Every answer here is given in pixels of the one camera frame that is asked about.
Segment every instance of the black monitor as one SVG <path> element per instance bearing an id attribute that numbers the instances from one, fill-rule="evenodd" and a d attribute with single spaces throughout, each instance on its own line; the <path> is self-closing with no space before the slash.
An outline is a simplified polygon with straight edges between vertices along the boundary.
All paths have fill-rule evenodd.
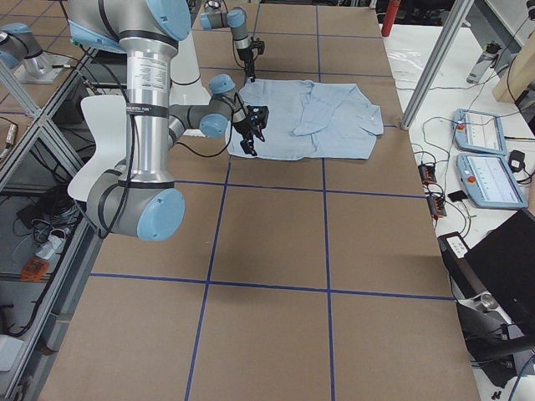
<path id="1" fill-rule="evenodd" d="M 535 335 L 535 218 L 518 211 L 465 254 L 472 270 L 526 335 Z"/>

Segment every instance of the cloth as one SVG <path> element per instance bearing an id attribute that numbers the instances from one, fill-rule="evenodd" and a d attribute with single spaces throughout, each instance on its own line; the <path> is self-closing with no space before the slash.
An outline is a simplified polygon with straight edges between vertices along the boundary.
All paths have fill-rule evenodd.
<path id="1" fill-rule="evenodd" d="M 269 108 L 263 131 L 266 142 L 255 139 L 263 159 L 368 159 L 376 137 L 384 131 L 380 107 L 355 84 L 257 79 L 247 83 L 240 95 L 246 104 Z M 243 154 L 241 140 L 233 134 L 229 153 L 251 157 Z"/>

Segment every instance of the red cylinder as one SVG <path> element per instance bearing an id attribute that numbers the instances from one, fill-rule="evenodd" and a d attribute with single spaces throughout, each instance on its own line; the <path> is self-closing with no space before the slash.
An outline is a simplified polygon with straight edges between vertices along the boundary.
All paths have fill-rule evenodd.
<path id="1" fill-rule="evenodd" d="M 390 3 L 388 3 L 385 19 L 383 20 L 383 29 L 381 30 L 381 33 L 385 38 L 390 35 L 392 25 L 394 25 L 395 17 L 396 15 L 398 15 L 398 8 L 400 8 L 400 3 L 401 0 L 390 0 Z"/>

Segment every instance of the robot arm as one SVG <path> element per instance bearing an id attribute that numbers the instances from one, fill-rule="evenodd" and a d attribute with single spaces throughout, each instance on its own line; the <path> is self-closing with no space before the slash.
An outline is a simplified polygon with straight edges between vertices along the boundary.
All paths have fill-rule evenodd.
<path id="1" fill-rule="evenodd" d="M 0 27 L 0 60 L 9 69 L 24 64 L 28 74 L 39 78 L 52 70 L 52 61 L 43 51 L 32 31 L 23 23 Z"/>
<path id="2" fill-rule="evenodd" d="M 265 43 L 260 39 L 249 37 L 247 32 L 247 14 L 243 8 L 235 7 L 231 11 L 221 10 L 221 4 L 215 0 L 205 3 L 205 12 L 201 14 L 201 26 L 204 29 L 229 28 L 232 32 L 232 40 L 237 50 L 238 57 L 243 61 L 245 75 L 254 82 L 256 75 L 254 61 L 257 54 L 263 54 Z"/>
<path id="3" fill-rule="evenodd" d="M 184 0 L 70 0 L 69 4 L 76 42 L 127 55 L 126 157 L 95 181 L 87 215 L 106 234 L 165 240 L 185 212 L 184 198 L 167 171 L 170 146 L 187 128 L 198 126 L 207 136 L 221 135 L 232 119 L 244 135 L 244 149 L 254 154 L 252 137 L 263 140 L 267 111 L 245 108 L 234 83 L 226 79 L 220 79 L 225 84 L 214 91 L 209 105 L 170 109 L 171 59 L 191 29 Z"/>

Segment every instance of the blue joint cap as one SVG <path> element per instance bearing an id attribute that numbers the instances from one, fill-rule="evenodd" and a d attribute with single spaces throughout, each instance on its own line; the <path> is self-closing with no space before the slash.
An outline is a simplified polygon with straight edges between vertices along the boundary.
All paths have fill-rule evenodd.
<path id="1" fill-rule="evenodd" d="M 186 0 L 145 0 L 160 28 L 175 40 L 184 40 L 191 31 L 190 9 Z"/>
<path id="2" fill-rule="evenodd" d="M 14 58 L 11 54 L 3 52 L 2 50 L 0 50 L 0 60 L 2 60 L 9 69 L 14 69 L 20 64 L 20 61 Z"/>
<path id="3" fill-rule="evenodd" d="M 227 74 L 219 74 L 210 79 L 208 84 L 213 94 L 225 94 L 226 92 L 236 88 L 236 84 L 232 81 L 232 78 Z"/>
<path id="4" fill-rule="evenodd" d="M 201 119 L 199 129 L 208 138 L 219 138 L 227 129 L 228 119 L 222 114 L 207 114 Z"/>
<path id="5" fill-rule="evenodd" d="M 231 11 L 227 14 L 227 23 L 228 26 L 231 28 L 239 28 L 241 27 L 245 21 L 247 20 L 247 15 L 245 14 L 245 10 L 243 8 L 233 8 Z"/>
<path id="6" fill-rule="evenodd" d="M 182 223 L 186 212 L 184 196 L 175 188 L 163 190 L 153 197 L 141 213 L 137 236 L 145 241 L 164 241 Z"/>
<path id="7" fill-rule="evenodd" d="M 84 28 L 71 20 L 69 20 L 69 26 L 73 40 L 84 46 L 105 50 L 111 53 L 126 53 L 126 51 L 113 39 Z"/>
<path id="8" fill-rule="evenodd" d="M 7 33 L 31 33 L 31 29 L 25 23 L 8 23 L 1 27 Z"/>
<path id="9" fill-rule="evenodd" d="M 211 29 L 211 23 L 208 14 L 202 13 L 200 22 L 203 29 Z"/>

